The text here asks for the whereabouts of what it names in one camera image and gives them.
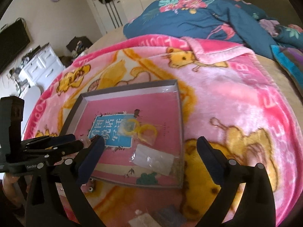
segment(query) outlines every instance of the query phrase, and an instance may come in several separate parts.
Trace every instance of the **flamingo print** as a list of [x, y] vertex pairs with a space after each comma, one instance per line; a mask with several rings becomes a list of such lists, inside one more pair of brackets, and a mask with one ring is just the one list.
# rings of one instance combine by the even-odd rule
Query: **flamingo print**
[[212, 30], [206, 39], [209, 39], [211, 35], [219, 32], [220, 30], [223, 30], [227, 35], [226, 39], [224, 39], [224, 40], [231, 39], [236, 34], [234, 29], [232, 27], [230, 27], [230, 25], [224, 23], [223, 25], [220, 25], [217, 28], [215, 28], [214, 30]]

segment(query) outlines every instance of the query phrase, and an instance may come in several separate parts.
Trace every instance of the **wall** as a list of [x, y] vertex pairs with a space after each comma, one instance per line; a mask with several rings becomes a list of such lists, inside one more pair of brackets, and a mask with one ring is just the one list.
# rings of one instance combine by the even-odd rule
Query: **wall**
[[13, 0], [0, 20], [0, 28], [18, 17], [26, 20], [31, 43], [1, 74], [0, 97], [16, 93], [6, 74], [20, 64], [21, 57], [30, 48], [50, 42], [58, 56], [69, 55], [66, 45], [75, 36], [87, 36], [93, 43], [102, 36], [86, 0], [60, 0], [57, 3], [50, 0]]

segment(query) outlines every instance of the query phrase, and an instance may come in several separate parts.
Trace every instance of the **blanket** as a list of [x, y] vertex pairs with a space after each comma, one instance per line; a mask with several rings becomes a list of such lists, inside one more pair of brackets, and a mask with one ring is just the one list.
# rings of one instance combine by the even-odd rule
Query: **blanket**
[[[178, 79], [181, 93], [183, 189], [97, 182], [96, 190], [86, 197], [101, 220], [107, 226], [126, 226], [138, 214], [152, 215], [174, 205], [187, 219], [183, 226], [195, 226], [220, 191], [196, 150], [196, 139], [203, 135], [227, 158], [242, 165], [265, 165], [278, 226], [303, 189], [303, 137], [292, 109], [254, 52], [237, 43], [146, 35], [83, 56], [41, 95], [25, 139], [58, 135], [81, 93], [162, 79]], [[225, 221], [233, 217], [242, 193], [243, 186]], [[76, 221], [63, 196], [62, 202]]]
[[275, 40], [258, 24], [265, 12], [242, 0], [159, 0], [124, 26], [127, 38], [164, 34], [246, 44], [256, 54], [273, 59]]

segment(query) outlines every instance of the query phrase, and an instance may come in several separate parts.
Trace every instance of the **bolt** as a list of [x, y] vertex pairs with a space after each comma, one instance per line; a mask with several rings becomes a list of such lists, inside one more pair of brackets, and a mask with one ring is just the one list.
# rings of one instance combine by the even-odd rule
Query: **bolt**
[[73, 163], [73, 160], [72, 159], [67, 159], [65, 160], [64, 162], [66, 165], [70, 165], [71, 163]]
[[44, 164], [41, 162], [41, 163], [39, 163], [39, 164], [37, 165], [37, 168], [38, 168], [38, 169], [41, 169], [43, 166], [44, 166]]
[[235, 166], [235, 165], [237, 164], [237, 162], [236, 162], [234, 159], [230, 159], [230, 160], [228, 161], [228, 163], [229, 163], [230, 165], [232, 165], [232, 166]]
[[264, 169], [264, 165], [263, 165], [262, 163], [258, 163], [258, 164], [257, 164], [257, 167], [258, 167], [259, 169]]

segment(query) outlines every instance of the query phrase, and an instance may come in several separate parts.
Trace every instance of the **television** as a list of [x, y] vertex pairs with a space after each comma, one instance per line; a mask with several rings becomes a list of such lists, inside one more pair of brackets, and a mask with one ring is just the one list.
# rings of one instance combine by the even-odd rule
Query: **television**
[[29, 43], [30, 39], [21, 19], [0, 33], [0, 74]]

